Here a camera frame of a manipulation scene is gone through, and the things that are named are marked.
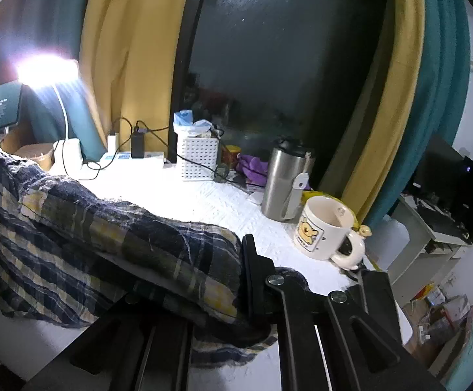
white charger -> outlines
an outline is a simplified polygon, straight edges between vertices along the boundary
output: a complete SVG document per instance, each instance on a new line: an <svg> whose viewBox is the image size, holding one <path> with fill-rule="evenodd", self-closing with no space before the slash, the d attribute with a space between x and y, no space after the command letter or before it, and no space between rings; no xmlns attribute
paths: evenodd
<svg viewBox="0 0 473 391"><path fill-rule="evenodd" d="M118 150L118 132L108 135L108 154L115 154Z"/></svg>
<svg viewBox="0 0 473 391"><path fill-rule="evenodd" d="M61 139L53 144L56 165L63 165L68 174L79 172L82 168L81 141L79 138Z"/></svg>

white textured mat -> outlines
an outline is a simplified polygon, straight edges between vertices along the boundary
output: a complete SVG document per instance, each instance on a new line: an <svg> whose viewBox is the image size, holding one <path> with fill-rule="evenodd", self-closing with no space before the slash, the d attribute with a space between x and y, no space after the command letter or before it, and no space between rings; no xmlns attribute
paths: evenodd
<svg viewBox="0 0 473 391"><path fill-rule="evenodd" d="M294 224L267 219L260 207L230 184L213 181L183 182L172 166L141 175L136 169L116 169L115 163L94 181L82 184L100 198L122 198L152 213L182 221L218 224L242 238L253 234L260 255L271 258L275 266L300 271L313 292L328 294L345 289L351 281L327 261L315 261L301 254L292 244ZM412 336L412 328L399 309L403 342ZM0 313L0 361L24 379L30 379L80 333L32 320L11 320ZM232 391L281 389L278 346L259 354L243 367L191 369L189 390Z"/></svg>

curtain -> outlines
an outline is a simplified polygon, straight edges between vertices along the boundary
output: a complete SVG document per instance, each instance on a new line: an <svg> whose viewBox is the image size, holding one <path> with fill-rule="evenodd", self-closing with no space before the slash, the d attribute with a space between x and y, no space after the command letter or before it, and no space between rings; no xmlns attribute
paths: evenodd
<svg viewBox="0 0 473 391"><path fill-rule="evenodd" d="M96 104L96 129L112 120L142 120L152 129L168 126L175 53L186 0L89 0L82 31L80 67ZM120 141L129 137L121 122ZM166 140L167 132L161 135ZM154 137L146 147L165 151Z"/></svg>
<svg viewBox="0 0 473 391"><path fill-rule="evenodd" d="M416 96L394 163L365 223L375 227L438 133L452 144L468 91L470 38L464 0L425 0L425 41Z"/></svg>
<svg viewBox="0 0 473 391"><path fill-rule="evenodd" d="M331 196L341 198L367 143L387 80L394 43L394 0L387 0L378 46L362 92L340 143L318 186Z"/></svg>
<svg viewBox="0 0 473 391"><path fill-rule="evenodd" d="M394 0L394 42L386 82L367 143L341 200L360 222L392 165L414 99L425 29L425 0Z"/></svg>
<svg viewBox="0 0 473 391"><path fill-rule="evenodd" d="M0 84L17 79L14 63L32 53L53 52L78 59L87 0L2 0L0 3ZM62 88L70 136L81 140L83 154L98 160L105 139L88 110L86 89ZM21 111L32 124L37 142L64 137L64 117L53 93L36 95L23 88Z"/></svg>

perforated plastic basket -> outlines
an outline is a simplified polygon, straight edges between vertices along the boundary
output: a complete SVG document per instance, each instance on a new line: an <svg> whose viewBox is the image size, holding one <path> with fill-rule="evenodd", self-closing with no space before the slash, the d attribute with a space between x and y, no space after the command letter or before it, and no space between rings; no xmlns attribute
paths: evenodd
<svg viewBox="0 0 473 391"><path fill-rule="evenodd" d="M218 139L216 138L177 138L177 153L193 162L216 169ZM178 171L183 181L211 181L214 173L194 163L176 158Z"/></svg>

desk lamp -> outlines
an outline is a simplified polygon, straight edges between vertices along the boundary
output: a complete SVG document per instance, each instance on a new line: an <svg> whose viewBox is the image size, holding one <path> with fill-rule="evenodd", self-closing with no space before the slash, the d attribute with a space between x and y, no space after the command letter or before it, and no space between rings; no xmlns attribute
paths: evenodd
<svg viewBox="0 0 473 391"><path fill-rule="evenodd" d="M68 116L57 89L57 84L69 84L79 79L79 66L75 60L65 60L52 54L39 54L17 66L18 80L34 91L52 88L64 115L65 137L54 144L55 163L63 163L65 170L77 171L82 167L81 142L68 138Z"/></svg>

